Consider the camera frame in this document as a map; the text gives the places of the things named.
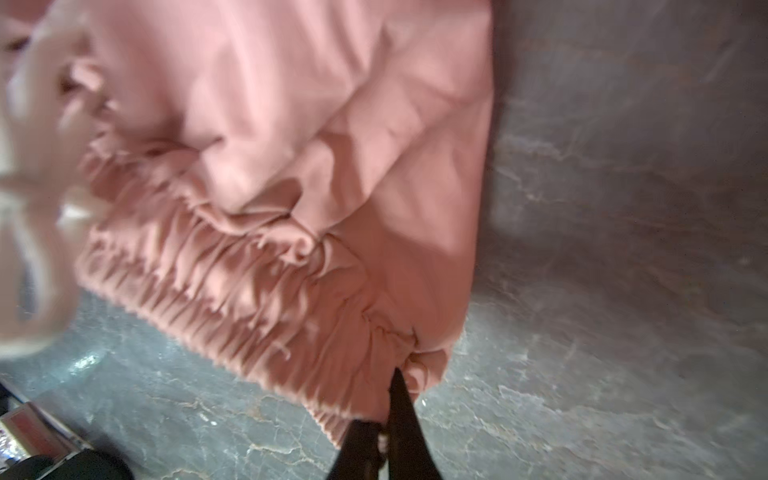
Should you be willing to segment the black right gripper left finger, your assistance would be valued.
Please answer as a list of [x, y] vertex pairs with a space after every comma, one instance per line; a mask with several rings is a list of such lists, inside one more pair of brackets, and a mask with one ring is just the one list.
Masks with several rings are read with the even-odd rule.
[[384, 464], [379, 449], [383, 426], [376, 422], [354, 420], [338, 452], [327, 480], [378, 480]]

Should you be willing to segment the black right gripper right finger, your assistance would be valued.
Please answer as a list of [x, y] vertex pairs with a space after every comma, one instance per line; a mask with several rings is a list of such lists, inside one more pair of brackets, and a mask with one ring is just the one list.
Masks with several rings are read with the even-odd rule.
[[404, 376], [395, 369], [389, 387], [388, 473], [393, 480], [442, 480], [429, 452]]

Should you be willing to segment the pink drawstring shorts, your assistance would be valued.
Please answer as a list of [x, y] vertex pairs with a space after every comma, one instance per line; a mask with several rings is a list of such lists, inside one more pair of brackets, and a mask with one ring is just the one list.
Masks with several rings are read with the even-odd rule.
[[465, 321], [488, 1], [5, 1], [1, 355], [91, 292], [328, 439], [437, 384]]

